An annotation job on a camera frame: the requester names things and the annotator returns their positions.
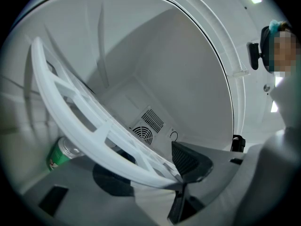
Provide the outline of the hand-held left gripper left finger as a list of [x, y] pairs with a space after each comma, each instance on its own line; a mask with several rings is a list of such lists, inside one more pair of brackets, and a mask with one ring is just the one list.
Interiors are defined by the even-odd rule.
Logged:
[[175, 191], [126, 185], [82, 156], [47, 174], [24, 199], [51, 226], [171, 226]]

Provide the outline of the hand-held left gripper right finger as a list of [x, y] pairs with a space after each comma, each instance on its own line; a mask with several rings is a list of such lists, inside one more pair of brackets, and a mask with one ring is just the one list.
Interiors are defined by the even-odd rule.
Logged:
[[168, 214], [173, 225], [232, 225], [240, 201], [230, 186], [245, 154], [172, 142], [172, 162], [179, 175]]

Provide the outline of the white wire fridge shelf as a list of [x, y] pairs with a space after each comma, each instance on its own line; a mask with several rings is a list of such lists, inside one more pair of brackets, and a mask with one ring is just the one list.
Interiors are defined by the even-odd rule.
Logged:
[[124, 128], [46, 47], [31, 44], [32, 67], [44, 104], [61, 131], [107, 170], [155, 188], [179, 190], [176, 167]]

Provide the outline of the green soda can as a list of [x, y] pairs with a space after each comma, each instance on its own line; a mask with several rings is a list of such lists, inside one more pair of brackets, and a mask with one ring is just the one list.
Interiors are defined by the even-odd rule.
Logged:
[[47, 166], [52, 171], [66, 161], [83, 155], [67, 137], [61, 137], [50, 151], [47, 158]]

